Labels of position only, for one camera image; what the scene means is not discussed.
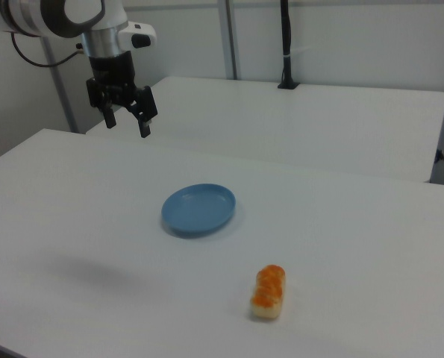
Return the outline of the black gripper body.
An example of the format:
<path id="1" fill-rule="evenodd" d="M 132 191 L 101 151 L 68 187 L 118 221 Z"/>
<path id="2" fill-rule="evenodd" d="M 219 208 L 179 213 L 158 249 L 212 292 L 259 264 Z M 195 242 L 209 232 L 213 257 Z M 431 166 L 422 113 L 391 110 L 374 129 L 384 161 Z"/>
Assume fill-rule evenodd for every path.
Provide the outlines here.
<path id="1" fill-rule="evenodd" d="M 137 87 L 129 51 L 115 57 L 91 57 L 90 65 L 93 76 L 86 81 L 86 85 L 92 107 L 103 108 L 106 103 L 127 107 L 135 101 Z"/>

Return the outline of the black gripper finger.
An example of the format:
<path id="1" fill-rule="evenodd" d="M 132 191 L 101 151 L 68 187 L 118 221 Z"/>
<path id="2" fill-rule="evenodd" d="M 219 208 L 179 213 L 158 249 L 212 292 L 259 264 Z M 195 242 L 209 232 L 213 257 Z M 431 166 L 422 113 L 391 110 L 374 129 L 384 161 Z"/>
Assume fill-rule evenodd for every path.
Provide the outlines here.
<path id="1" fill-rule="evenodd" d="M 126 109 L 137 119 L 140 136 L 149 136 L 151 120 L 158 114 L 151 87 L 135 88 Z"/>
<path id="2" fill-rule="evenodd" d="M 100 111 L 104 117 L 106 127 L 108 129 L 115 127 L 116 119 L 114 116 L 114 112 L 112 109 L 112 102 L 110 99 L 105 98 L 101 101 Z"/>

